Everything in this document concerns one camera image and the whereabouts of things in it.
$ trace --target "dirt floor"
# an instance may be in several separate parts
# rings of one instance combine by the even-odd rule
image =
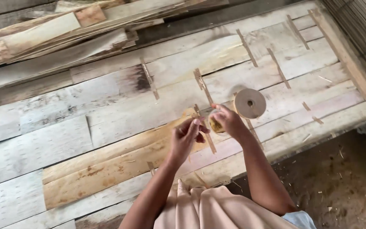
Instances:
[[[366,229],[366,135],[350,131],[273,168],[318,229]],[[228,189],[250,198],[247,177],[234,181]]]

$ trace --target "wooden workbench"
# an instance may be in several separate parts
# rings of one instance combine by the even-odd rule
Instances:
[[[243,88],[266,98],[244,123],[271,162],[351,130],[366,122],[366,75],[350,53],[308,1],[3,88],[0,228],[116,228],[171,129],[211,101],[232,108]],[[245,172],[235,140],[210,139],[176,178],[215,186]]]

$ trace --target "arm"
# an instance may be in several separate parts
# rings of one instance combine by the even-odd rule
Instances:
[[[279,216],[296,211],[285,187],[239,115],[223,105],[213,107],[221,110],[213,113],[213,117],[242,146],[252,200]]]
[[[131,206],[119,226],[120,229],[153,227],[156,217],[166,203],[175,174],[189,155],[194,141],[205,143],[199,131],[209,133],[210,130],[200,125],[202,120],[204,118],[187,119],[173,130],[170,152]]]

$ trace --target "forearm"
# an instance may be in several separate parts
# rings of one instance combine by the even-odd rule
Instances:
[[[239,143],[244,151],[252,200],[280,216],[295,211],[292,199],[268,163],[254,136],[247,132]]]
[[[165,159],[124,217],[120,229],[153,227],[156,217],[166,203],[178,168],[176,163]]]

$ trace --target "person's left hand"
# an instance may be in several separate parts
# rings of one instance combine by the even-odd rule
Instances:
[[[210,130],[201,125],[204,117],[190,118],[175,127],[172,131],[171,148],[168,153],[168,159],[176,166],[181,166],[189,156],[194,141],[206,143],[206,140],[200,133],[210,133]]]

